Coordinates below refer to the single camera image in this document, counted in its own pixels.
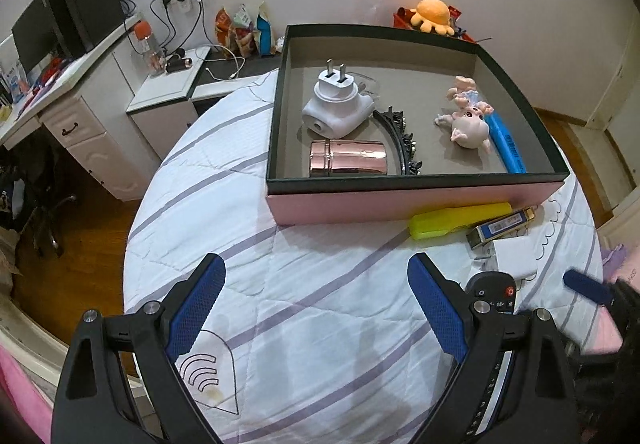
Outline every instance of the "rose gold cylinder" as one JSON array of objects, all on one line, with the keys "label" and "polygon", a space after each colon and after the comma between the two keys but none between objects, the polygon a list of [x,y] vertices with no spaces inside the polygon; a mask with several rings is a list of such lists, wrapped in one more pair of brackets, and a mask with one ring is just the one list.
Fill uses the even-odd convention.
[{"label": "rose gold cylinder", "polygon": [[378,141],[315,140],[309,155],[309,176],[386,175],[386,149]]}]

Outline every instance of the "black hair clip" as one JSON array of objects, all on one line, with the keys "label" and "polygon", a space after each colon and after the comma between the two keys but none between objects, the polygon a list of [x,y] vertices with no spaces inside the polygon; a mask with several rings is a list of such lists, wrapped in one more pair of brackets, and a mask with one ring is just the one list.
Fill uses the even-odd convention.
[{"label": "black hair clip", "polygon": [[396,145],[400,159],[400,175],[420,175],[422,161],[415,161],[414,134],[405,133],[406,119],[404,112],[394,112],[390,106],[386,112],[374,110],[373,117],[382,124]]}]

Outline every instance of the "plush toy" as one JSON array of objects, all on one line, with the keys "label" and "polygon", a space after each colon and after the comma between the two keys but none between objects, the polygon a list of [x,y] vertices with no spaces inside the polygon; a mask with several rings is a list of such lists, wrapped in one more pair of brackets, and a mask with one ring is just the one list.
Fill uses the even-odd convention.
[{"label": "plush toy", "polygon": [[411,25],[420,26],[422,32],[431,32],[435,28],[441,36],[453,36],[454,31],[450,26],[451,15],[449,7],[440,0],[423,0],[415,9],[411,17]]},{"label": "plush toy", "polygon": [[456,103],[460,110],[451,115],[436,117],[435,124],[448,126],[451,129],[451,141],[462,148],[473,150],[482,147],[489,153],[489,126],[484,122],[484,116],[492,114],[494,109],[490,104],[478,100],[476,82],[458,76],[456,87],[447,92],[447,99]]}]

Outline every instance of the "striped bedding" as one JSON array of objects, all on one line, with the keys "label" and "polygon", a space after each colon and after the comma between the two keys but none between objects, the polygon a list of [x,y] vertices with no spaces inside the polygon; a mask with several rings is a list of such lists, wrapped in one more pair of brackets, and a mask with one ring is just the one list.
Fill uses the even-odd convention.
[{"label": "striped bedding", "polygon": [[[223,99],[162,163],[128,239],[126,312],[216,252],[226,285],[176,367],[224,442],[405,443],[450,364],[409,289],[407,261],[425,251],[465,284],[474,255],[459,233],[414,242],[406,222],[276,226],[264,199],[276,78]],[[575,339],[593,338],[594,305],[561,284],[568,267],[602,277],[573,173],[526,234],[538,274],[517,307],[546,307]]]}]

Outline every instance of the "screw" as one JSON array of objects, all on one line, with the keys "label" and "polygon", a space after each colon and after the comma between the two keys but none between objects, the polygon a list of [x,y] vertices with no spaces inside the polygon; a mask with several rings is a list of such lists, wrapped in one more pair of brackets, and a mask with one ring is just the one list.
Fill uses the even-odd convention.
[{"label": "screw", "polygon": [[82,314],[82,319],[86,322],[86,323],[91,323],[92,321],[95,321],[95,319],[98,317],[98,311],[95,309],[90,309],[87,312],[85,312],[84,314]]},{"label": "screw", "polygon": [[149,301],[142,307],[145,314],[155,314],[160,310],[160,304],[157,301]]},{"label": "screw", "polygon": [[542,321],[549,321],[551,319],[551,312],[547,309],[538,309],[536,310],[536,316],[538,316]]},{"label": "screw", "polygon": [[491,305],[483,300],[478,300],[474,303],[474,310],[479,314],[486,314],[491,310]]}]

